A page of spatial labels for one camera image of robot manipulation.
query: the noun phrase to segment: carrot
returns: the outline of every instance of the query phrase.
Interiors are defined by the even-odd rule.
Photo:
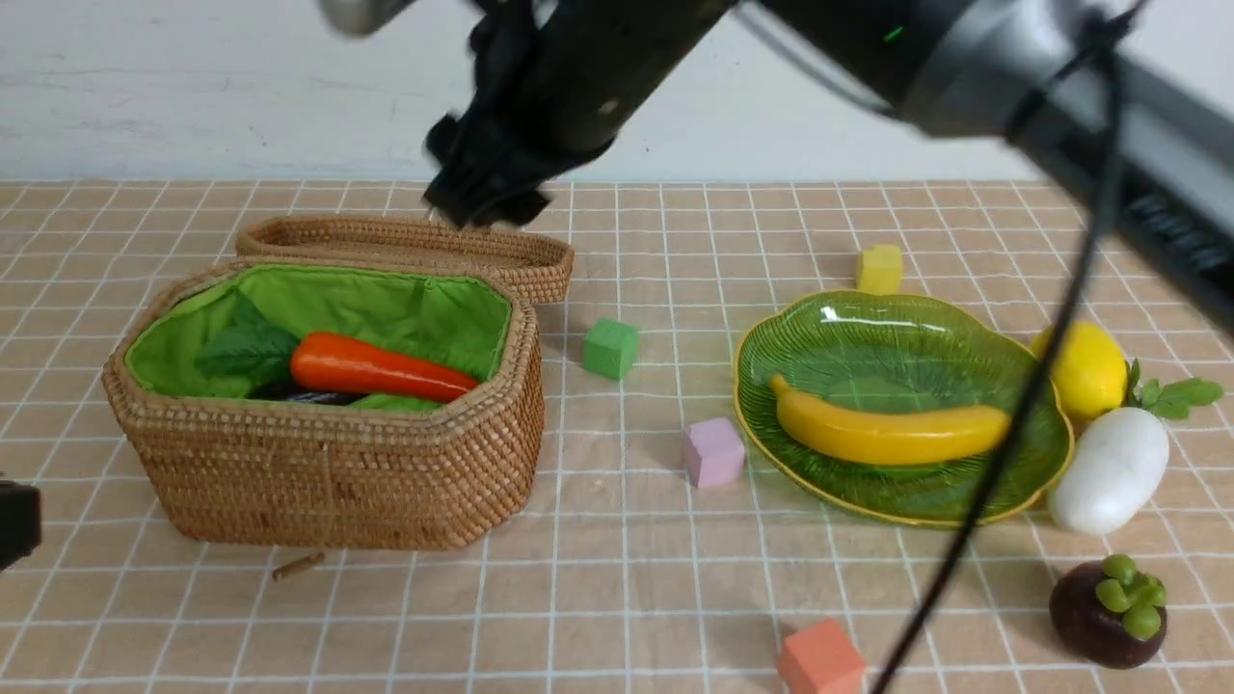
[[[311,332],[300,341],[291,354],[291,377],[310,390],[436,403],[449,403],[479,385],[463,372],[333,332]]]

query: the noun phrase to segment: toy banana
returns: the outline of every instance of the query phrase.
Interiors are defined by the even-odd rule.
[[[928,412],[885,415],[832,405],[771,378],[780,426],[802,446],[868,466],[927,466],[993,448],[1011,417],[997,408],[972,405]]]

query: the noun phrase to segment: orange cube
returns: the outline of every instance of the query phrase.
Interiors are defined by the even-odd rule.
[[[777,668],[792,694],[859,694],[865,661],[835,620],[784,640]]]

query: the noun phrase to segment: black cable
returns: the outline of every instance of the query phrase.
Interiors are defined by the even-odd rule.
[[[1119,190],[1123,183],[1120,143],[1123,136],[1123,109],[1127,96],[1124,78],[1116,49],[1119,41],[1129,32],[1132,21],[1144,9],[1146,1],[1138,0],[1130,10],[1112,20],[1106,20],[1103,16],[1096,19],[1090,30],[1090,38],[1080,51],[1080,54],[1085,56],[1085,59],[1091,59],[1109,82],[1106,102],[1107,123],[1102,133],[1102,165],[1098,172],[1097,190],[1093,195],[1092,217],[1088,231],[1085,233],[1083,243],[1081,245],[1080,258],[1076,261],[1075,269],[1072,270],[1071,283],[1067,286],[1062,305],[1055,316],[1054,331],[1045,347],[1045,353],[1028,378],[1028,384],[1021,394],[1019,403],[1016,405],[1014,414],[1012,415],[1007,435],[990,457],[990,464],[981,478],[972,506],[969,509],[964,524],[955,532],[955,537],[943,558],[943,564],[939,567],[934,582],[917,608],[917,612],[909,620],[908,626],[905,629],[895,651],[892,651],[891,657],[879,674],[879,679],[875,682],[870,694],[886,694],[887,688],[891,687],[891,682],[895,679],[896,672],[908,658],[908,653],[921,637],[921,632],[926,627],[930,612],[938,606],[943,592],[954,577],[967,542],[981,522],[986,505],[1002,480],[1003,472],[1006,472],[1006,468],[1013,459],[1019,436],[1032,416],[1033,408],[1050,383],[1050,370],[1055,359],[1058,359],[1062,341],[1066,338],[1067,330],[1075,319],[1080,300],[1083,296],[1088,274],[1097,257],[1098,245],[1106,232],[1114,225],[1119,207]]]

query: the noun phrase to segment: green glass plate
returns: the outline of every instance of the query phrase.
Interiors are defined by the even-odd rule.
[[[817,453],[776,419],[776,374],[849,409],[911,412],[986,404],[1011,411],[1035,359],[961,309],[927,296],[826,291],[754,326],[737,348],[737,416],[793,482],[851,511],[954,527],[967,514],[987,454],[913,468],[877,468]],[[1071,462],[1075,435],[1051,388],[1033,411],[1016,461],[986,509],[988,524],[1030,505]]]

